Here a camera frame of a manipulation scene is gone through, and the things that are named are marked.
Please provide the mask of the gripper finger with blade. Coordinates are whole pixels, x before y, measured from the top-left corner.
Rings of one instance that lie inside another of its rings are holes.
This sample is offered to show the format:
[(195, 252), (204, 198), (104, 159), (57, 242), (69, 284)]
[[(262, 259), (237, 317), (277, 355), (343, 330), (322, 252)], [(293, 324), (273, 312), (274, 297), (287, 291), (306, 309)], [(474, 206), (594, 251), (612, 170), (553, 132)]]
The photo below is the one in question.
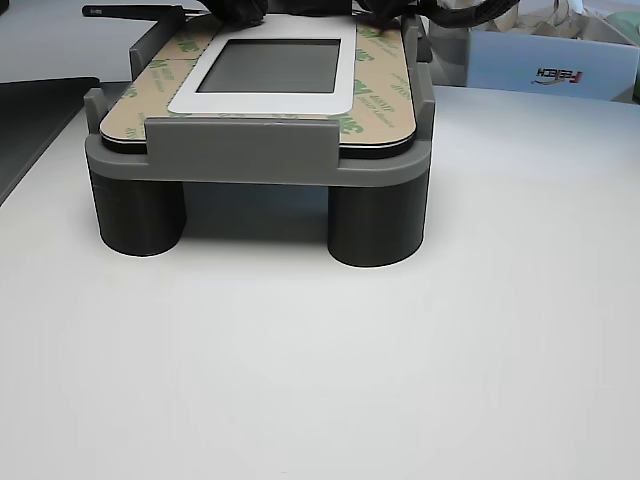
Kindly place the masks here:
[(256, 26), (268, 11), (267, 0), (207, 0), (207, 10), (217, 19), (235, 26)]

